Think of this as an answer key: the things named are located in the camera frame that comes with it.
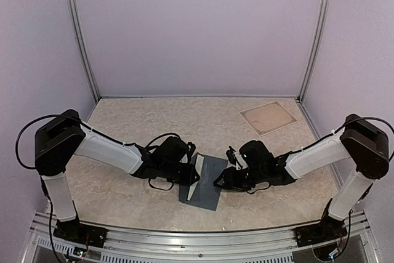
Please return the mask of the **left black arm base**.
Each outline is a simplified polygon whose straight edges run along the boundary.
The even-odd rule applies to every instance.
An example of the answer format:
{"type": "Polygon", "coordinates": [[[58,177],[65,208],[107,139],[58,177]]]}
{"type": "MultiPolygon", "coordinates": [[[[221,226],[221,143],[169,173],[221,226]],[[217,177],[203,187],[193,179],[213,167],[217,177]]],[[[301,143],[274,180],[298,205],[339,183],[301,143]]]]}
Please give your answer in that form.
{"type": "Polygon", "coordinates": [[[66,222],[58,220],[54,230],[54,237],[80,245],[103,248],[107,233],[108,230],[106,228],[83,224],[80,222],[79,217],[76,216],[75,219],[66,222]]]}

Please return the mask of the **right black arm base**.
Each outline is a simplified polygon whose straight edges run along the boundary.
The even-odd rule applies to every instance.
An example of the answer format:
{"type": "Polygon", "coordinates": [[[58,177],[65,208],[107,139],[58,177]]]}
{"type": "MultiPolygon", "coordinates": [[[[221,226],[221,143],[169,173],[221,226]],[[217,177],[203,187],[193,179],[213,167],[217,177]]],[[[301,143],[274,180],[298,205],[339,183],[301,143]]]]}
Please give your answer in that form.
{"type": "Polygon", "coordinates": [[[326,205],[318,223],[296,227],[294,229],[298,247],[315,245],[348,235],[344,220],[337,220],[329,216],[328,210],[331,201],[332,199],[326,205]]]}

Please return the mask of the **cream letter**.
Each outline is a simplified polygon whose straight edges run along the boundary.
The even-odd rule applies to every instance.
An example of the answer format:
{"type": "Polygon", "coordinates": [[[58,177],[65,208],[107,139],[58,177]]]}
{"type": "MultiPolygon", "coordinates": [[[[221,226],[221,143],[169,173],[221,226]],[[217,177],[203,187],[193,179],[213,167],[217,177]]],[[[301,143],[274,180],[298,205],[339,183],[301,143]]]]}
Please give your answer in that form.
{"type": "Polygon", "coordinates": [[[195,169],[196,175],[193,176],[193,183],[190,185],[187,195],[187,201],[190,201],[198,184],[199,178],[201,177],[201,172],[203,168],[204,157],[200,154],[197,154],[196,161],[195,161],[195,169]]]}

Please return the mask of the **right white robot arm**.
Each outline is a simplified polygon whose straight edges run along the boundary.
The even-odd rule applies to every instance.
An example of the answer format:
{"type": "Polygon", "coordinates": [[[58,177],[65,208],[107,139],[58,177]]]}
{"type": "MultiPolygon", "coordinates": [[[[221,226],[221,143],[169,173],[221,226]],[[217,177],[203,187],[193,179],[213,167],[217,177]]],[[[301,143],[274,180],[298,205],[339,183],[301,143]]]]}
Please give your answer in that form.
{"type": "Polygon", "coordinates": [[[373,121],[371,116],[348,115],[344,124],[330,134],[279,156],[273,156],[259,140],[245,143],[238,151],[229,148],[226,155],[231,165],[216,178],[214,186],[252,193],[260,183],[285,186],[329,164],[352,160],[355,170],[328,203],[325,219],[315,227],[315,236],[327,241],[338,232],[338,221],[343,221],[373,183],[388,173],[393,151],[388,135],[373,121]]]}

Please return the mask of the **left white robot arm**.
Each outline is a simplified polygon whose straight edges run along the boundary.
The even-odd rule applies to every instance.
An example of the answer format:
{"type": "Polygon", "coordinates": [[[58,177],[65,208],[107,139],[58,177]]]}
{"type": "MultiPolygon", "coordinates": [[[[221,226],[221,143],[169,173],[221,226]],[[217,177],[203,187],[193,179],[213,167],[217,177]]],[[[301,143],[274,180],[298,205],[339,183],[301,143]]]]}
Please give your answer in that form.
{"type": "Polygon", "coordinates": [[[184,142],[176,133],[162,134],[163,142],[159,145],[154,140],[145,146],[125,143],[89,126],[73,109],[36,118],[21,132],[43,120],[46,124],[34,135],[34,164],[28,166],[22,162],[18,144],[21,135],[15,141],[15,156],[21,167],[39,174],[44,194],[62,222],[63,233],[73,241],[86,236],[86,227],[77,221],[78,213],[65,175],[74,155],[110,165],[139,179],[162,178],[171,185],[193,185],[199,181],[191,161],[195,144],[184,142]]]}

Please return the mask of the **brown ornate certificate paper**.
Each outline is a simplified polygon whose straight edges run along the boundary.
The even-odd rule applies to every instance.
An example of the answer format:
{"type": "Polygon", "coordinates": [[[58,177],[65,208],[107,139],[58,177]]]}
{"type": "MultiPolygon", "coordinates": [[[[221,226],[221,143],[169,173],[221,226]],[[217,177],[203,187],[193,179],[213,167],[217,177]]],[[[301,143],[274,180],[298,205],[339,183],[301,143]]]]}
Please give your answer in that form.
{"type": "Polygon", "coordinates": [[[278,101],[239,111],[238,114],[258,137],[265,136],[299,122],[278,101]]]}

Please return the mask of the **dark blue envelope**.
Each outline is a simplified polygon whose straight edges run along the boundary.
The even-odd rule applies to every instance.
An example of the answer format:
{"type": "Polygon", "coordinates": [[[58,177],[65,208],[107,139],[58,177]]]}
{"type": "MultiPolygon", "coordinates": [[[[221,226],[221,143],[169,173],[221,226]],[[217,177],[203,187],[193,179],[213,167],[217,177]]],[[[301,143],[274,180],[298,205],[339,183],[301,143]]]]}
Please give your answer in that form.
{"type": "Polygon", "coordinates": [[[200,179],[191,186],[179,186],[179,201],[197,208],[216,211],[221,189],[214,186],[214,181],[227,167],[228,161],[197,153],[192,158],[192,163],[196,166],[200,179]]]}

